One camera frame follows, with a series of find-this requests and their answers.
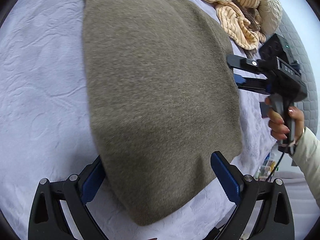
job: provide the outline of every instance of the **quilted headboard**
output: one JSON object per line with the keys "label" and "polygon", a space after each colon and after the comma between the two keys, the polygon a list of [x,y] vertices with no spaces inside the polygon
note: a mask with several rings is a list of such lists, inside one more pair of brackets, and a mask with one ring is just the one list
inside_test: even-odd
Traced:
{"label": "quilted headboard", "polygon": [[308,97],[302,102],[298,102],[297,107],[304,112],[306,126],[316,134],[318,128],[318,96],[315,77],[300,36],[285,11],[283,11],[281,24],[276,33],[288,41],[294,59],[301,64],[301,77],[307,85]]}

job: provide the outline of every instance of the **human hand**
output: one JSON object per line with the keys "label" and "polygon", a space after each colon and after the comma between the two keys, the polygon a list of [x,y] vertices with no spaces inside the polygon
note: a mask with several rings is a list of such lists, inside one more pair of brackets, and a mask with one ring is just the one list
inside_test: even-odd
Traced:
{"label": "human hand", "polygon": [[[265,103],[270,105],[270,99],[266,98]],[[295,106],[290,106],[289,116],[295,120],[296,125],[294,139],[297,142],[303,133],[304,114]],[[272,129],[271,136],[277,140],[285,140],[287,138],[286,134],[289,133],[289,129],[284,125],[284,120],[282,119],[281,115],[270,108],[268,111],[268,117],[270,118],[269,127]]]}

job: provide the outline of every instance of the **cream jacket sleeve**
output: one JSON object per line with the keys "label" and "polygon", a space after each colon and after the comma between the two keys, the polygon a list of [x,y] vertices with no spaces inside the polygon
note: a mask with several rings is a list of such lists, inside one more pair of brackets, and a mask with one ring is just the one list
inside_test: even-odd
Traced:
{"label": "cream jacket sleeve", "polygon": [[294,162],[304,174],[317,205],[320,207],[320,141],[305,128],[293,155]]}

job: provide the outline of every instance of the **metal screw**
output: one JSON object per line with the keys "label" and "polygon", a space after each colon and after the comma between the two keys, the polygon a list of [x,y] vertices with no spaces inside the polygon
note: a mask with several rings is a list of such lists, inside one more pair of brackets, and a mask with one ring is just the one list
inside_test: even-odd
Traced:
{"label": "metal screw", "polygon": [[46,184],[47,183],[47,179],[46,178],[43,178],[40,180],[40,184],[43,185],[43,184]]}
{"label": "metal screw", "polygon": [[245,175],[245,176],[244,176],[244,179],[245,179],[246,181],[253,181],[253,177],[252,177],[251,175]]}
{"label": "metal screw", "polygon": [[276,184],[282,185],[282,184],[283,184],[283,181],[282,181],[281,179],[276,179]]}
{"label": "metal screw", "polygon": [[69,179],[70,179],[71,181],[75,181],[76,179],[78,179],[78,175],[73,174],[73,175],[71,175],[71,176],[69,177]]}

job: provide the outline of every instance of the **green item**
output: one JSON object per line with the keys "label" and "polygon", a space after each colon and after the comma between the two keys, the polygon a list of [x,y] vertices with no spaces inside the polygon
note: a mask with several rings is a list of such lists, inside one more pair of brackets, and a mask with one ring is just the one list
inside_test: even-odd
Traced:
{"label": "green item", "polygon": [[190,201],[210,156],[242,150],[228,35],[188,0],[85,0],[91,129],[111,188],[138,225]]}

